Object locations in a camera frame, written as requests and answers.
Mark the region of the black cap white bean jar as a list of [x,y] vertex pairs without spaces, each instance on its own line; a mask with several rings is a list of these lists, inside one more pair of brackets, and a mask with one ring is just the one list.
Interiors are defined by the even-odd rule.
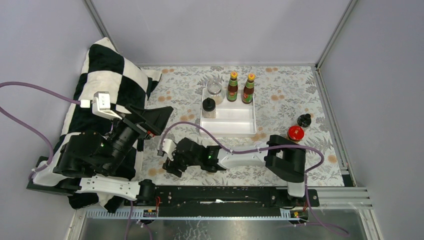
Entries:
[[202,101],[202,116],[208,119],[216,118],[216,102],[208,97]]

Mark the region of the white plastic organizer tray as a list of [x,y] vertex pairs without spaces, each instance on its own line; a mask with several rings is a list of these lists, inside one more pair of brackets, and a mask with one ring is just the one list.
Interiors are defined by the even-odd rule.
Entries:
[[237,100],[228,101],[226,98],[215,108],[215,117],[205,117],[200,111],[199,125],[214,137],[251,138],[257,133],[255,102],[243,103],[243,91],[238,91]]

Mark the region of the clear glass jar metal rim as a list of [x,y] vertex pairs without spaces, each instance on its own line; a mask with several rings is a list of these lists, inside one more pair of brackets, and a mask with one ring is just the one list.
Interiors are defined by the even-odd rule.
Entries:
[[225,98],[222,84],[218,80],[209,80],[206,84],[206,98],[211,98],[216,105],[220,105]]

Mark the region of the green label sauce bottle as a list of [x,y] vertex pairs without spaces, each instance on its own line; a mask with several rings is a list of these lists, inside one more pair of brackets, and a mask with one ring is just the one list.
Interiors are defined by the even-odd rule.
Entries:
[[230,79],[227,86],[227,100],[229,102],[234,102],[238,97],[238,73],[233,71],[230,73]]

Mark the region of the red label sauce bottle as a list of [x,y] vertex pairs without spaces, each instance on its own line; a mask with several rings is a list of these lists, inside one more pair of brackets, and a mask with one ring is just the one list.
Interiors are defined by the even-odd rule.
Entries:
[[256,76],[253,73],[249,73],[243,89],[242,102],[244,104],[250,104],[254,98],[254,87],[255,87]]

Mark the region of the red lid sauce jar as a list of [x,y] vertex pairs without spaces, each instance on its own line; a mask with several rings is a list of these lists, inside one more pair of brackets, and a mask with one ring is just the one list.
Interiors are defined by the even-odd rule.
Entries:
[[300,142],[304,136],[304,129],[298,125],[293,125],[287,130],[287,137],[292,142]]

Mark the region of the black cap brown spice shaker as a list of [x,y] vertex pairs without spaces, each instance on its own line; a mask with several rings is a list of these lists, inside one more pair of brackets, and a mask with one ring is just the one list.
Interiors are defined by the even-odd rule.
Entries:
[[308,128],[312,123],[312,116],[309,113],[302,114],[297,118],[296,123],[301,128]]

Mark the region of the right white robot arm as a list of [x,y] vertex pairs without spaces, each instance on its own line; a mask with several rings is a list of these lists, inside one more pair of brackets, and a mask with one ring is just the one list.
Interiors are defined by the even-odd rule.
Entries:
[[196,166],[201,170],[216,173],[238,167],[266,167],[287,183],[286,197],[282,203],[272,195],[271,203],[290,209],[307,206],[305,178],[306,151],[323,154],[309,146],[299,145],[280,135],[271,135],[267,142],[254,146],[227,148],[220,142],[203,146],[185,137],[178,143],[163,138],[157,147],[159,156],[167,155],[163,169],[181,177],[188,167]]

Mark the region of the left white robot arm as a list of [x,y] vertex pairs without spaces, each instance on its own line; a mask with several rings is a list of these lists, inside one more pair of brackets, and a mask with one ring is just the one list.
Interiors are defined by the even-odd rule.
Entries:
[[155,184],[150,180],[130,181],[111,178],[137,140],[159,136],[173,112],[171,106],[142,109],[128,104],[130,114],[93,107],[93,114],[117,123],[103,136],[94,130],[70,135],[50,164],[36,172],[27,189],[72,196],[76,193],[108,194],[148,206],[155,201]]

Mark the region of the black white checkered pillow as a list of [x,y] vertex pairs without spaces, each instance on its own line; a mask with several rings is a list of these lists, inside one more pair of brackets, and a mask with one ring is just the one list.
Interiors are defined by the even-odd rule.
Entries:
[[[96,92],[109,92],[111,108],[129,114],[125,106],[131,104],[145,108],[161,78],[162,72],[136,66],[116,51],[109,38],[104,37],[92,44],[86,53],[73,99],[92,99]],[[74,133],[94,130],[104,136],[111,129],[110,120],[92,114],[91,109],[72,103],[66,113],[59,141],[53,149],[53,162],[59,160],[63,142]],[[141,169],[143,150],[144,141],[136,141],[113,178],[132,180]],[[109,213],[115,213],[124,198],[103,193],[75,193],[68,196],[68,201],[73,209],[99,203]]]

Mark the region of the floral table mat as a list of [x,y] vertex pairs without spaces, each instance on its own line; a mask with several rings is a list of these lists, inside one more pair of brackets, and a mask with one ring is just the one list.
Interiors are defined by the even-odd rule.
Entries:
[[[344,185],[338,154],[323,111],[313,71],[309,66],[159,66],[161,80],[152,92],[148,108],[171,106],[169,124],[178,123],[168,137],[175,141],[187,137],[203,145],[213,145],[208,137],[201,137],[196,125],[200,122],[201,96],[210,80],[228,85],[231,72],[237,72],[239,89],[245,86],[248,74],[254,81],[256,133],[247,138],[221,138],[226,147],[251,146],[265,142],[270,135],[286,136],[289,127],[303,114],[310,114],[311,125],[305,129],[301,145],[320,150],[325,157],[311,151],[306,153],[306,167],[310,168],[307,183],[310,187],[341,187]],[[138,155],[136,179],[150,179],[156,185],[190,186],[284,186],[285,182],[264,166],[241,166],[227,171],[210,173],[194,166],[181,177],[166,173],[164,158],[157,155],[159,138],[144,143]]]

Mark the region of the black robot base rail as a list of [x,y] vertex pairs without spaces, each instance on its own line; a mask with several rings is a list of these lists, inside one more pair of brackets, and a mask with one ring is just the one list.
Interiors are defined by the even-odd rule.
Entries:
[[159,217],[278,217],[282,210],[320,205],[315,189],[308,196],[289,196],[286,187],[273,186],[157,186],[136,200],[136,207],[152,207]]

